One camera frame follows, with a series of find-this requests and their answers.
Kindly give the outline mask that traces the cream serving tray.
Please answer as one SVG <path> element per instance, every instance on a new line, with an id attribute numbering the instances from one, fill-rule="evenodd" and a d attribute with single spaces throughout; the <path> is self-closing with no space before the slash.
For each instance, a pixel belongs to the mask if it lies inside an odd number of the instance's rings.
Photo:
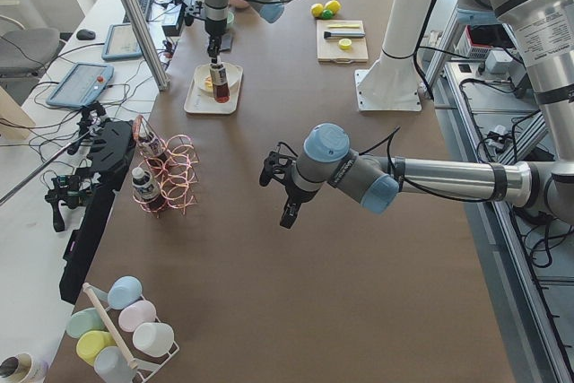
<path id="1" fill-rule="evenodd" d="M 214 115 L 229 115 L 233 113 L 238 105 L 239 91 L 243 77 L 243 68 L 237 65 L 241 70 L 241 76 L 237 83 L 230 89 L 230 99 L 226 103 L 218 103 L 215 101 L 212 94 L 207 91 L 201 90 L 193 77 L 193 81 L 189 88 L 185 103 L 184 110 L 189 114 L 214 114 Z"/>

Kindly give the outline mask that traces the grey folded cloth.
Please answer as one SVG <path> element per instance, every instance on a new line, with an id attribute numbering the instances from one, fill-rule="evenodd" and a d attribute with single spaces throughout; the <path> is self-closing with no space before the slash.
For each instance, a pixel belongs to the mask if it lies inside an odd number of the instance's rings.
<path id="1" fill-rule="evenodd" d="M 225 33 L 220 37 L 222 38 L 221 52 L 231 50 L 233 35 L 231 33 Z"/>

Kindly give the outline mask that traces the black power adapter box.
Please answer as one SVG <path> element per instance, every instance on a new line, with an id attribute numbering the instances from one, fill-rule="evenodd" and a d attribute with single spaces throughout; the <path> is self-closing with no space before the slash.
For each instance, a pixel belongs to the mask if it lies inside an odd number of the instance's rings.
<path id="1" fill-rule="evenodd" d="M 162 15 L 162 30 L 166 37 L 178 37 L 184 22 L 184 4 L 169 4 Z"/>

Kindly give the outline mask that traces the pink mixing bowl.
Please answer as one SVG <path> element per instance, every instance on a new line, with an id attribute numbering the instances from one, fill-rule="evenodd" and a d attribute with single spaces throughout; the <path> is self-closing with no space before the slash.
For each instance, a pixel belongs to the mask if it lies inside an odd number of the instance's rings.
<path id="1" fill-rule="evenodd" d="M 246 0 L 228 0 L 228 4 L 239 10 L 245 10 L 250 7 L 249 2 Z"/>

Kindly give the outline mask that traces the blue teach pendant far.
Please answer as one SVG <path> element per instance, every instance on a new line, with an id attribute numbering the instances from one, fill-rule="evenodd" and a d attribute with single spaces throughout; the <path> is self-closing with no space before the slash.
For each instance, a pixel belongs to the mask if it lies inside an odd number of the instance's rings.
<path id="1" fill-rule="evenodd" d="M 109 26 L 101 58 L 104 61 L 120 61 L 143 55 L 130 23 Z"/>

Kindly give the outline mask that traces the yellow plastic knife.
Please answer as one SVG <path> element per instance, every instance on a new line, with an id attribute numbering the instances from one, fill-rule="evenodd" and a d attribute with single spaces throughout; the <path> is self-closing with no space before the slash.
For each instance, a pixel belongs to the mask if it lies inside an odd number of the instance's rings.
<path id="1" fill-rule="evenodd" d="M 328 29 L 359 29 L 361 27 L 358 23 L 334 23 L 328 24 Z"/>

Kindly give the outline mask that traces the yellow lemon right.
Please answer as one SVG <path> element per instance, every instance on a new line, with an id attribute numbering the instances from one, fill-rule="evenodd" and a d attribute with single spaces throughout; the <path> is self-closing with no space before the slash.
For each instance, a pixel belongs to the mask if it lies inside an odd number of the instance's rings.
<path id="1" fill-rule="evenodd" d="M 341 10 L 341 4 L 337 0 L 330 0 L 325 3 L 325 9 L 332 14 L 337 14 Z"/>

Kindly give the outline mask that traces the black computer mouse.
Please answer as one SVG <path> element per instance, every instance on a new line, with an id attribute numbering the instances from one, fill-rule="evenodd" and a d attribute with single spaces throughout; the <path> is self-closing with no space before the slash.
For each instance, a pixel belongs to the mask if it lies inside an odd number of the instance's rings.
<path id="1" fill-rule="evenodd" d="M 75 37 L 78 40 L 95 40 L 96 33 L 93 30 L 80 29 L 76 32 Z"/>

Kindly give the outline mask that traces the white plastic cup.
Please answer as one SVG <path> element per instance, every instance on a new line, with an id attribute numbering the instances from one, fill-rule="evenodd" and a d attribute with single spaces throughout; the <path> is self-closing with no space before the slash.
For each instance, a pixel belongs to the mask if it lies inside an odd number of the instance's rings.
<path id="1" fill-rule="evenodd" d="M 152 357 L 161 357 L 170 351 L 174 343 L 173 328 L 162 322 L 141 324 L 133 333 L 134 347 Z"/>

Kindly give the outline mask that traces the grey office chair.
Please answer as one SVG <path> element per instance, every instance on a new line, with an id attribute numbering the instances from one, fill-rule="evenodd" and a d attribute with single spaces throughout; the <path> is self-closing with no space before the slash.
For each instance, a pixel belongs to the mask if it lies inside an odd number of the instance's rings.
<path id="1" fill-rule="evenodd" d="M 53 28 L 13 30 L 1 37 L 1 75 L 35 74 L 52 61 L 59 48 Z"/>

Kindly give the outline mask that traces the pink plastic cup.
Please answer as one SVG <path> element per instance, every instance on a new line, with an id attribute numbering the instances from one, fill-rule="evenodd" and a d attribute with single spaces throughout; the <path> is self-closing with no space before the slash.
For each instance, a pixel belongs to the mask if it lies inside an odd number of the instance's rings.
<path id="1" fill-rule="evenodd" d="M 154 322 L 156 315 L 157 311 L 152 302 L 139 300 L 120 312 L 118 323 L 122 330 L 132 333 L 141 324 Z"/>

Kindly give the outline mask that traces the green plastic cup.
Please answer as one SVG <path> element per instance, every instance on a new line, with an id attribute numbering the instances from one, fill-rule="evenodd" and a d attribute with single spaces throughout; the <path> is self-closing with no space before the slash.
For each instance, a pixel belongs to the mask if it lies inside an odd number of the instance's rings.
<path id="1" fill-rule="evenodd" d="M 74 339 L 79 339 L 89 331 L 103 331 L 105 324 L 95 308 L 75 312 L 68 320 L 65 332 Z"/>

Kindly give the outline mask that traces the grey plastic cup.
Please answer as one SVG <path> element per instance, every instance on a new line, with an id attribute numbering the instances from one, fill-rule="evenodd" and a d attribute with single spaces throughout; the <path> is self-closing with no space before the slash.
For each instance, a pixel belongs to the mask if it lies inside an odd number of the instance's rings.
<path id="1" fill-rule="evenodd" d="M 93 368 L 98 376 L 107 383 L 132 382 L 136 370 L 131 369 L 116 346 L 105 347 L 100 351 Z"/>

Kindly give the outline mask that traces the yellow plastic cup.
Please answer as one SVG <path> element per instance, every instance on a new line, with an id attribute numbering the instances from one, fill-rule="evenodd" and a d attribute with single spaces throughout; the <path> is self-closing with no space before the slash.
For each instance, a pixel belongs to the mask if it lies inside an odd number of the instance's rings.
<path id="1" fill-rule="evenodd" d="M 92 330 L 84 333 L 78 339 L 75 350 L 80 359 L 93 366 L 97 356 L 104 348 L 115 345 L 110 332 Z"/>

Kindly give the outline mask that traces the aluminium frame post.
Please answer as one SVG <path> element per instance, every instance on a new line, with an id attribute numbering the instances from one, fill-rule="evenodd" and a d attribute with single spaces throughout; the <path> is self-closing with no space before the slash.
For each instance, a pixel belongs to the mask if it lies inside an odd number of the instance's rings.
<path id="1" fill-rule="evenodd" d="M 159 91 L 166 91 L 169 88 L 169 78 L 161 64 L 158 53 L 153 44 L 151 33 L 149 32 L 147 21 L 141 11 L 137 0 L 120 0 L 125 8 L 125 12 L 130 19 L 133 32 L 140 49 L 143 52 L 143 58 L 152 73 Z"/>

